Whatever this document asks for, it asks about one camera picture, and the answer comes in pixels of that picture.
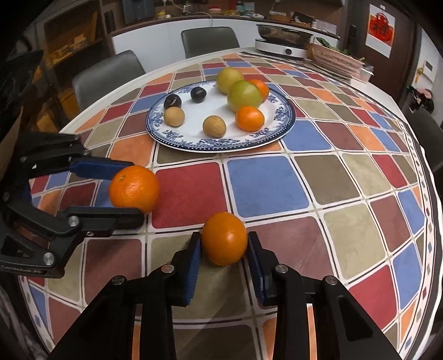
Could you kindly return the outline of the small brown fruit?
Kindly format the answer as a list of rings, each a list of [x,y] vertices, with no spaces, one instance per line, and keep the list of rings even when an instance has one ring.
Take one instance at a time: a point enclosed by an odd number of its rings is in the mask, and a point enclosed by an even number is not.
[[[203,122],[203,131],[208,137],[222,138],[226,130],[225,121],[217,115],[210,115]]]
[[[185,121],[185,113],[180,107],[169,107],[164,111],[164,122],[171,127],[179,127]]]

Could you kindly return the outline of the small orange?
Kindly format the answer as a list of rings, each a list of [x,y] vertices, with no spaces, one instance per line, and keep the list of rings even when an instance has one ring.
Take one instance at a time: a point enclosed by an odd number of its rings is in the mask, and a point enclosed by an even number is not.
[[[264,114],[255,107],[241,107],[236,111],[236,126],[244,131],[255,132],[260,130],[265,122]]]
[[[262,101],[265,102],[270,92],[267,84],[259,79],[251,79],[250,83],[254,84],[259,89]]]

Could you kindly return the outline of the small brown fruit front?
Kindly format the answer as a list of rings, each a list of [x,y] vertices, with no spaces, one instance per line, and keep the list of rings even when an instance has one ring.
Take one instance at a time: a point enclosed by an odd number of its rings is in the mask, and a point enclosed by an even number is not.
[[[185,121],[185,113],[180,107],[169,107],[164,111],[164,122],[171,127],[179,127]]]

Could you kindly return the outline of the red paper door poster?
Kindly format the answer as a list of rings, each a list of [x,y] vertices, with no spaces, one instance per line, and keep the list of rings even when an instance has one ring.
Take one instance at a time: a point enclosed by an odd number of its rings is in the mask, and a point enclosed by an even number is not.
[[[395,35],[396,19],[389,14],[384,5],[369,5],[369,17],[365,45],[390,58]]]

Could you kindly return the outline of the grey chair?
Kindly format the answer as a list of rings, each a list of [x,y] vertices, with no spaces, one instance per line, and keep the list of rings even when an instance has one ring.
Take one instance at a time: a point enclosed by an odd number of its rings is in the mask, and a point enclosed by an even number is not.
[[[239,41],[231,27],[203,27],[181,33],[186,58],[239,48]]]
[[[425,151],[425,156],[431,170],[434,173],[442,171],[442,129],[423,107],[415,112],[409,112],[405,117],[414,131],[418,142]]]
[[[72,80],[79,111],[82,112],[106,94],[144,74],[142,64],[131,50],[98,62]]]

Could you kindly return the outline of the right grey chair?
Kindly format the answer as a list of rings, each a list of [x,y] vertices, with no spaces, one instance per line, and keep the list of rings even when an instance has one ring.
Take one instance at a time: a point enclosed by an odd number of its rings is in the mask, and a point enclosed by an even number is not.
[[[442,129],[423,107],[415,112],[409,112],[405,117],[414,131],[418,142],[425,151],[425,156],[431,170],[434,173],[442,171]]]

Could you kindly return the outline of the white kitchen counter cabinet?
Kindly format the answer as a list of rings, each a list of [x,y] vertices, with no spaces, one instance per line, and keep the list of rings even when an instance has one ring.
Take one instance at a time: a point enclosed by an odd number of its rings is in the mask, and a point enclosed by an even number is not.
[[[316,29],[236,17],[177,17],[128,26],[108,35],[116,54],[131,50],[150,72],[189,57],[219,50],[253,47],[260,26],[306,32],[337,46],[339,37]]]

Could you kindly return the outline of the pink black stroller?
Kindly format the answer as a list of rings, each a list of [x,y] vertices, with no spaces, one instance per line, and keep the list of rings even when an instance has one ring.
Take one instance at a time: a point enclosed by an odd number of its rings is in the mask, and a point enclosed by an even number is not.
[[[416,89],[414,86],[407,86],[406,89],[414,98],[413,102],[408,106],[411,112],[415,112],[423,107],[430,115],[433,113],[435,105],[430,89]]]

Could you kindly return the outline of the large orange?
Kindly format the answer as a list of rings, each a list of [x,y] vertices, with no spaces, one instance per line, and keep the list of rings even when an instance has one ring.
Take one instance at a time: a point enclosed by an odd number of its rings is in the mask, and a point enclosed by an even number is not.
[[[109,197],[113,206],[134,208],[151,213],[160,199],[160,182],[156,175],[142,166],[128,166],[111,180]]]

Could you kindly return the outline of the green apple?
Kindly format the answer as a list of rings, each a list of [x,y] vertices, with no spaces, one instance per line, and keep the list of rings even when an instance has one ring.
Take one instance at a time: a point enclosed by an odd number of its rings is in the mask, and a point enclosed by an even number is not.
[[[234,83],[228,91],[228,106],[234,112],[242,107],[258,108],[263,101],[259,88],[246,80]]]

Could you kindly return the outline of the yellow pear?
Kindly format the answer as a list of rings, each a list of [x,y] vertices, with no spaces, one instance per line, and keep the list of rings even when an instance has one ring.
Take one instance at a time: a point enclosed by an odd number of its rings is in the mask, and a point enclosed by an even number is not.
[[[222,69],[215,79],[217,88],[222,94],[228,94],[230,87],[241,80],[244,80],[244,76],[236,68]]]

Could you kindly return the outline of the far left grey chair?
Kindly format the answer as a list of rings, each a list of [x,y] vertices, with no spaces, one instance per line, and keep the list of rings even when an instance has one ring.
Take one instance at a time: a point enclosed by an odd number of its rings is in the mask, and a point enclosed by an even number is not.
[[[203,27],[181,33],[186,58],[239,48],[239,41],[231,27]]]

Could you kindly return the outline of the white induction cooker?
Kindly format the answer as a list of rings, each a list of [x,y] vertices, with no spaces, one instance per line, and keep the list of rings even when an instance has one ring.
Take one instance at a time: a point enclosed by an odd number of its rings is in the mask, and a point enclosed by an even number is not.
[[[287,47],[285,45],[270,43],[260,39],[255,40],[255,49],[263,53],[270,53],[273,55],[295,59],[303,59],[307,56],[307,50],[296,47]]]

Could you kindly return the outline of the dark wooden door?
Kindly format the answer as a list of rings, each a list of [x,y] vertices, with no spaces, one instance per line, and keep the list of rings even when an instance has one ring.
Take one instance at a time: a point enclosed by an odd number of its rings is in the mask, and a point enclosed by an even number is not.
[[[415,58],[418,25],[398,1],[349,1],[345,40],[373,66],[370,82],[402,100]]]

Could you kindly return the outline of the colourful checkered tablecloth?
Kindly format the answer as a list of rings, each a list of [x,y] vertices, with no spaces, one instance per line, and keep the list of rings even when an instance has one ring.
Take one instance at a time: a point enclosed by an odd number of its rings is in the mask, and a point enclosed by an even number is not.
[[[289,134],[232,155],[156,143],[146,131],[150,109],[226,67],[293,104]],[[79,114],[67,132],[94,155],[153,171],[161,202],[138,230],[85,240],[63,278],[20,279],[46,350],[111,277],[149,274],[211,215],[231,212],[282,263],[340,279],[403,359],[424,352],[439,305],[438,198],[408,125],[380,103],[302,65],[234,52],[150,73]]]

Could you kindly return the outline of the near left grey chair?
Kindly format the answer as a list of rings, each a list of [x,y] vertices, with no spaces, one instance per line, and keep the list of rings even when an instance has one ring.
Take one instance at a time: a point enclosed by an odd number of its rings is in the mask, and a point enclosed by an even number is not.
[[[98,62],[72,80],[79,111],[82,112],[106,94],[144,74],[142,64],[131,50]]]

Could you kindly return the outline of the pink basket of greens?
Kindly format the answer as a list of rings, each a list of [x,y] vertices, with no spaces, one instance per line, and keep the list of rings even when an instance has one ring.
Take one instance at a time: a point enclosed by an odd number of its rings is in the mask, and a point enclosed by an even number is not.
[[[310,53],[316,65],[347,79],[367,83],[373,76],[373,66],[339,51],[324,38],[317,37],[310,43]]]

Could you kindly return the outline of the dark plum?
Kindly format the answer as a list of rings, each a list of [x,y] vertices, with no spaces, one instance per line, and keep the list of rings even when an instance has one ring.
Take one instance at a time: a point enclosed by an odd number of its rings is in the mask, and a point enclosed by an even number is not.
[[[164,109],[169,109],[171,107],[182,107],[182,100],[177,94],[168,94],[164,100]]]
[[[206,99],[207,91],[200,86],[196,86],[191,90],[190,96],[194,103],[201,104]]]

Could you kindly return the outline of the blue white porcelain plate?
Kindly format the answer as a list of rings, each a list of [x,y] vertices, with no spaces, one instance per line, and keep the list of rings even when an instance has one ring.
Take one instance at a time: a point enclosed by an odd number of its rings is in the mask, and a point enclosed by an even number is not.
[[[196,86],[207,91],[206,99],[201,104],[194,103],[190,96]],[[270,90],[267,100],[259,106],[265,122],[255,132],[247,132],[236,126],[235,113],[228,107],[226,96],[217,89],[214,80],[173,89],[170,94],[177,94],[182,100],[184,123],[179,127],[171,127],[164,122],[164,95],[148,112],[146,131],[158,143],[180,151],[212,154],[258,148],[281,139],[296,121],[291,102],[274,89]],[[217,115],[225,121],[227,130],[222,138],[208,137],[204,133],[203,122],[210,115]]]

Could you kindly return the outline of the steel pan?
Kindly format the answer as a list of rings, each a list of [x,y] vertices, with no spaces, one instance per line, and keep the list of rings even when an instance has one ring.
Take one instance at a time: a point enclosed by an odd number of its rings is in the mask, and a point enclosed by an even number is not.
[[[274,25],[257,25],[258,34],[267,42],[305,49],[312,34]]]

